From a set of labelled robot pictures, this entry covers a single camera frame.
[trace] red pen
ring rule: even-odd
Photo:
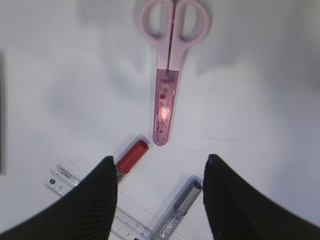
[[[117,162],[116,167],[116,177],[119,183],[126,174],[134,167],[134,165],[139,161],[139,159],[148,151],[148,144],[143,141],[137,141],[132,148]]]

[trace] silver pen cap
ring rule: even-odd
[[[196,176],[192,176],[186,183],[184,190],[181,192],[181,195],[175,202],[173,209],[183,216],[186,215],[201,191],[201,180]]]

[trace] black ribbed material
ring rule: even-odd
[[[215,240],[319,240],[320,229],[259,193],[219,156],[205,167],[203,202]]]
[[[117,205],[117,172],[105,157],[72,191],[0,240],[106,240]]]

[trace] ruler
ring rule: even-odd
[[[44,185],[58,196],[63,197],[80,181],[66,168],[58,164],[50,170]],[[109,240],[148,240],[150,234],[151,230],[148,227],[119,206],[116,207]]]

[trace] pink scissors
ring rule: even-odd
[[[158,3],[165,3],[168,11],[166,29],[162,36],[152,33],[150,27],[150,13]],[[193,38],[182,36],[187,5],[192,5],[200,17],[198,34]],[[199,43],[209,32],[211,18],[208,9],[198,0],[147,0],[141,10],[139,26],[157,50],[153,141],[158,146],[163,146],[169,139],[182,62],[187,50]]]

